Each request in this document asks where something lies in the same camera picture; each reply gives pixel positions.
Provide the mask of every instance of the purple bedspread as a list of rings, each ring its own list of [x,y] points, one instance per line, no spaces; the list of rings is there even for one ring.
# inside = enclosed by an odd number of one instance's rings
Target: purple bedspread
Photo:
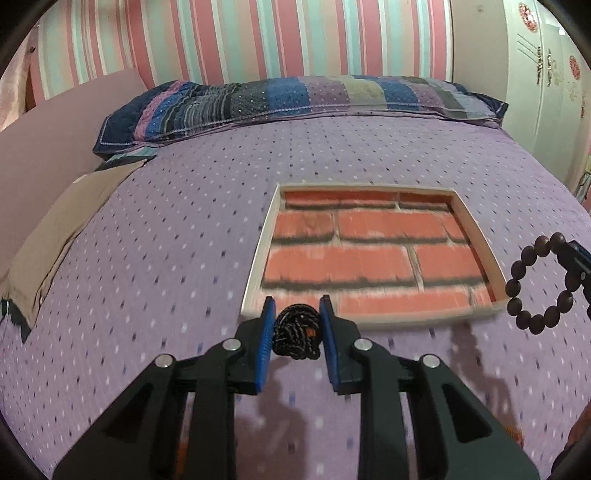
[[[230,336],[275,185],[298,181],[456,189],[505,274],[559,230],[591,247],[570,193],[501,130],[423,118],[284,121],[159,150],[76,239],[21,345],[1,327],[0,410],[51,475],[73,443],[156,355],[186,358]],[[561,290],[554,257],[523,282],[543,312]],[[494,323],[369,335],[393,353],[444,359],[504,424],[523,428],[543,478],[589,401],[591,323],[580,292],[552,331]],[[359,399],[336,397],[323,359],[271,361],[259,397],[236,404],[242,479],[356,478]]]

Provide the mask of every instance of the black rope knot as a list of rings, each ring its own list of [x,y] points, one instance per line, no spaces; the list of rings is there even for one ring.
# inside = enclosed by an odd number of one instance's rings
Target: black rope knot
[[[273,328],[273,351],[295,360],[316,360],[322,342],[320,322],[320,315],[309,305],[298,303],[284,308]]]

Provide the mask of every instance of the folded towel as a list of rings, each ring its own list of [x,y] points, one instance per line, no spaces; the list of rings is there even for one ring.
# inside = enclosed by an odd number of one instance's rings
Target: folded towel
[[[116,188],[145,163],[142,160],[80,177],[27,237],[12,260],[8,280],[0,291],[0,297],[11,302],[13,321],[22,323],[24,331],[30,332],[35,326],[39,308],[76,237]]]

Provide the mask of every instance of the wooden frame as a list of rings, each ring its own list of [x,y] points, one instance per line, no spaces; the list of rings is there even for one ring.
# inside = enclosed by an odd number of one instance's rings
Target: wooden frame
[[[259,292],[267,258],[271,247],[275,221],[284,202],[285,192],[314,191],[367,191],[414,193],[419,195],[438,195],[448,199],[448,204],[455,214],[458,222],[466,233],[467,240],[475,250],[480,263],[489,281],[495,301],[486,307],[471,306],[468,308],[442,310],[437,312],[417,312],[411,314],[372,314],[372,315],[348,315],[349,320],[354,320],[359,327],[364,329],[383,327],[412,327],[425,325],[440,325],[446,323],[458,323],[467,320],[491,319],[506,307],[508,296],[505,293],[505,277],[495,258],[484,234],[470,214],[466,204],[458,196],[455,190],[435,187],[413,187],[402,185],[371,185],[360,183],[301,183],[278,184],[271,199],[267,217],[263,224],[261,236],[256,246],[255,256],[251,271],[248,275],[246,289],[241,305],[241,316],[245,319],[256,318],[260,312],[256,310],[256,298]]]

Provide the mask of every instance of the pink and teal striped wall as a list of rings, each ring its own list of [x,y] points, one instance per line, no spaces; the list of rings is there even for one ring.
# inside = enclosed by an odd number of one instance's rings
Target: pink and teal striped wall
[[[449,0],[60,0],[41,19],[33,83],[50,98],[137,67],[169,80],[302,75],[450,80]]]

